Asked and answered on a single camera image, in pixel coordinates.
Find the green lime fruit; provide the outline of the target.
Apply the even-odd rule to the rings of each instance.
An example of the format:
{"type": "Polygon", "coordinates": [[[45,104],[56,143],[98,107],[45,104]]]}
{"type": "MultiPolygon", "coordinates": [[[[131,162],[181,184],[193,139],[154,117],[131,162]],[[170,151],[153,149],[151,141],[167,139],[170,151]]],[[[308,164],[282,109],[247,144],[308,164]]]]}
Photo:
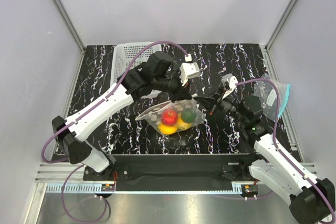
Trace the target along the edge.
{"type": "Polygon", "coordinates": [[[184,109],[181,112],[181,120],[184,123],[191,124],[196,120],[196,117],[197,117],[196,113],[191,109],[184,109]]]}

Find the clear dotted zip bag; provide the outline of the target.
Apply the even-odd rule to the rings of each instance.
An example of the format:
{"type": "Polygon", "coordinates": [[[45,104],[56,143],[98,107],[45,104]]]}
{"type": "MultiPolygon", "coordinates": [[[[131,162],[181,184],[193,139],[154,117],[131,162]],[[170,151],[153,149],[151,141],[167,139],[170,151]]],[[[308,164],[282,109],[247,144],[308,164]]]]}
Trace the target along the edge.
{"type": "Polygon", "coordinates": [[[202,124],[206,114],[198,108],[196,100],[190,99],[154,105],[135,119],[147,121],[158,133],[167,136],[202,124]]]}

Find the red apple fruit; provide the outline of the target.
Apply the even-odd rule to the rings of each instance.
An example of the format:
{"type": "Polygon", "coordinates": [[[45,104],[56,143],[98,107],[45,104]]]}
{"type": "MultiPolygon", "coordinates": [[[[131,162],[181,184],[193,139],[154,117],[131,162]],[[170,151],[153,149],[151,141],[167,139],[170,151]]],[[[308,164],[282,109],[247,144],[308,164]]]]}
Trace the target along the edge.
{"type": "Polygon", "coordinates": [[[175,109],[166,109],[161,116],[161,122],[164,125],[173,126],[178,120],[178,113],[175,109]]]}

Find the yellow orange fruit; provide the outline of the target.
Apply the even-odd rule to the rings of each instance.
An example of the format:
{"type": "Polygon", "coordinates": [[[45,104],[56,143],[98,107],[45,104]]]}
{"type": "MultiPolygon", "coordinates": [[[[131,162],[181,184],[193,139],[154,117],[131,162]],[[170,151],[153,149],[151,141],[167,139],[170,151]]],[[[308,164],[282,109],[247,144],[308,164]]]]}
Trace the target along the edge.
{"type": "Polygon", "coordinates": [[[179,130],[185,131],[185,130],[191,128],[193,126],[193,124],[192,123],[186,123],[183,120],[178,119],[178,121],[176,122],[176,126],[179,130]]]}

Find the yellow lemon fruit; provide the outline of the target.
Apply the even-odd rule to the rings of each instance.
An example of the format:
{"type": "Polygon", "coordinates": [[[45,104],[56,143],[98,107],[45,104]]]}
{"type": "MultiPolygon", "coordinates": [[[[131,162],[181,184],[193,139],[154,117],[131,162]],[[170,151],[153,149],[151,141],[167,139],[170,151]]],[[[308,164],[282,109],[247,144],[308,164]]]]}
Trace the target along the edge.
{"type": "Polygon", "coordinates": [[[158,129],[163,135],[171,135],[171,134],[174,134],[178,130],[176,126],[168,126],[164,124],[160,124],[158,126],[158,129]]]}

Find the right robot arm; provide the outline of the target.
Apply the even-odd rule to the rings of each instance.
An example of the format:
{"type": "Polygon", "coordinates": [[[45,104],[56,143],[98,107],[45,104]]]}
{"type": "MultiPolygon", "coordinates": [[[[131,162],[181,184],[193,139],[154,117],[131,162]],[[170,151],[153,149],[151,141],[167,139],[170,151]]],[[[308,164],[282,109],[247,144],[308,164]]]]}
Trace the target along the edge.
{"type": "Polygon", "coordinates": [[[308,171],[280,144],[260,119],[257,97],[249,95],[241,103],[219,94],[196,100],[209,114],[222,112],[238,121],[243,142],[251,151],[239,162],[242,179],[268,186],[289,206],[298,223],[325,223],[326,217],[335,223],[334,184],[308,171]]]}

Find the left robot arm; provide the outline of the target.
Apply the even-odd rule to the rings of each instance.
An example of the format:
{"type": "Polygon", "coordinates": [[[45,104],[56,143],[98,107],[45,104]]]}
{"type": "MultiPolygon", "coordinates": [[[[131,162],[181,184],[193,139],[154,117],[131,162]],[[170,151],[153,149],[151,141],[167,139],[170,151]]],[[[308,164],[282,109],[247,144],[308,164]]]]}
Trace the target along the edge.
{"type": "Polygon", "coordinates": [[[171,68],[170,55],[157,51],[146,62],[129,67],[118,83],[81,111],[67,117],[57,116],[52,121],[54,139],[71,164],[83,164],[103,180],[113,175],[113,161],[92,146],[87,138],[109,117],[152,91],[167,92],[173,101],[191,98],[188,81],[197,77],[196,63],[186,62],[179,69],[171,68]]]}

